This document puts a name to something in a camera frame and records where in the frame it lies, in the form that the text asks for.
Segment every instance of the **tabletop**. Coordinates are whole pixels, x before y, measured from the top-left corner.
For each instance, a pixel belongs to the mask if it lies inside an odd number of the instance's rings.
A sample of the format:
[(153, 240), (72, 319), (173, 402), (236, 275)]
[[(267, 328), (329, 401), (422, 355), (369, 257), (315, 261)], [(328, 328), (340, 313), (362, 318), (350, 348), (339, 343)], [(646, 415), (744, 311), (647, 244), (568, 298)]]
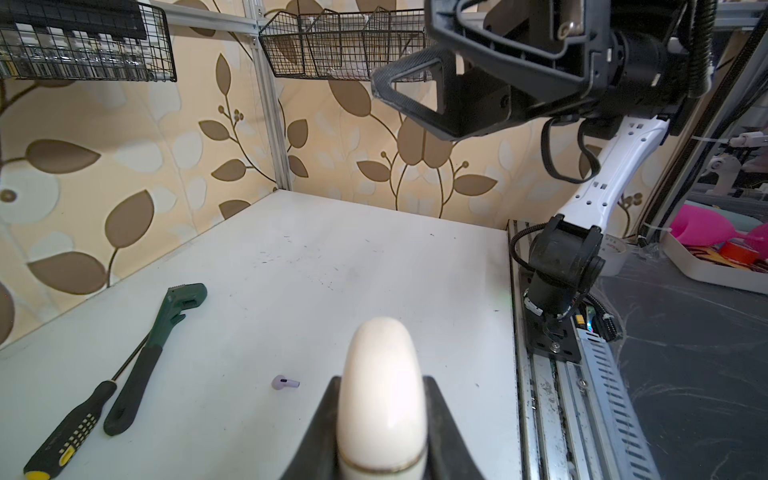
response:
[[(406, 325), (483, 475), (520, 478), (506, 233), (287, 191), (0, 350), (0, 478), (23, 478), (169, 286), (197, 282), (207, 300), (171, 333), (134, 424), (109, 437), (99, 423), (60, 479), (279, 478), (375, 316)], [(276, 375), (300, 387), (276, 391)]]

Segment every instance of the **wallpaper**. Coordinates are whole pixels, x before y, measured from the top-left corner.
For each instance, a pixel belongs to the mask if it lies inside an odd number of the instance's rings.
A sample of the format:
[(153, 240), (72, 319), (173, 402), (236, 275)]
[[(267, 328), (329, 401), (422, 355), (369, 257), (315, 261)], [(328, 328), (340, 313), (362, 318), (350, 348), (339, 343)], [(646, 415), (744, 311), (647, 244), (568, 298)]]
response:
[[(384, 8), (421, 8), (420, 0), (267, 0), (267, 16)], [(412, 214), (504, 228), (509, 219), (546, 221), (578, 188), (554, 180), (541, 163), (545, 119), (458, 143), (440, 141), (372, 98), (367, 82), (278, 78), (296, 191)], [(435, 107), (434, 82), (401, 83), (411, 98)], [(577, 124), (553, 127), (551, 151), (563, 174), (586, 174)], [(588, 139), (594, 151), (606, 142)], [(611, 215), (608, 233), (632, 231), (676, 146), (670, 139), (638, 171)]]
[(273, 191), (248, 44), (171, 35), (177, 83), (0, 82), (0, 345)]

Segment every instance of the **white ceramic object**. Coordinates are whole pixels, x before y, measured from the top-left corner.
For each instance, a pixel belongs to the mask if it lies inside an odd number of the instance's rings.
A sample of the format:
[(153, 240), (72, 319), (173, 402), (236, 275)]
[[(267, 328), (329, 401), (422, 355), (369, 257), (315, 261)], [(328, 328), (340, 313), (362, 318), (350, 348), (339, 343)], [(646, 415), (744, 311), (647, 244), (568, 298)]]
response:
[(629, 249), (621, 238), (604, 235), (598, 255), (605, 260), (600, 276), (616, 276), (629, 257)]
[(345, 480), (424, 475), (424, 383), (411, 336), (399, 321), (379, 317), (355, 332), (342, 375), (336, 441)]

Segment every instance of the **robotic arm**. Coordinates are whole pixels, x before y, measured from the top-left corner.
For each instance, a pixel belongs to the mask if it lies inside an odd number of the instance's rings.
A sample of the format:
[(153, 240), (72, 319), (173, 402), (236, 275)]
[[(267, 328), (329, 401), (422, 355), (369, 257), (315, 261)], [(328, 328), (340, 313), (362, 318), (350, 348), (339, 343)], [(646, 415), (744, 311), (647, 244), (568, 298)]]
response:
[[(481, 136), (550, 117), (541, 134), (547, 172), (580, 184), (531, 247), (525, 294), (530, 349), (556, 359), (581, 357), (569, 320), (604, 261), (598, 257), (611, 209), (642, 162), (668, 134), (679, 134), (710, 86), (714, 0), (502, 0), (483, 28), (464, 13), (481, 0), (427, 0), (437, 43), (372, 74), (372, 91), (445, 140)], [(465, 73), (456, 73), (456, 55)], [(430, 70), (438, 108), (392, 83)], [(549, 152), (551, 127), (583, 119), (578, 144), (590, 161), (585, 179), (559, 174)], [(610, 140), (596, 157), (584, 136)]]

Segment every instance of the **wire basket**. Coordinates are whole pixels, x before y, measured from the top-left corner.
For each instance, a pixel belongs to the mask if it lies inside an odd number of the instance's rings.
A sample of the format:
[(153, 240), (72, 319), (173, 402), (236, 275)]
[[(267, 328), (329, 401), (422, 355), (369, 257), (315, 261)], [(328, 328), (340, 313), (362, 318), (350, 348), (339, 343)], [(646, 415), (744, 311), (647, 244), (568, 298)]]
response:
[(176, 81), (163, 9), (123, 3), (0, 2), (0, 78)]
[[(276, 77), (310, 80), (369, 81), (377, 68), (433, 45), (423, 10), (381, 7), (374, 12), (278, 12), (261, 29), (259, 41)], [(398, 81), (430, 79), (424, 71)]]

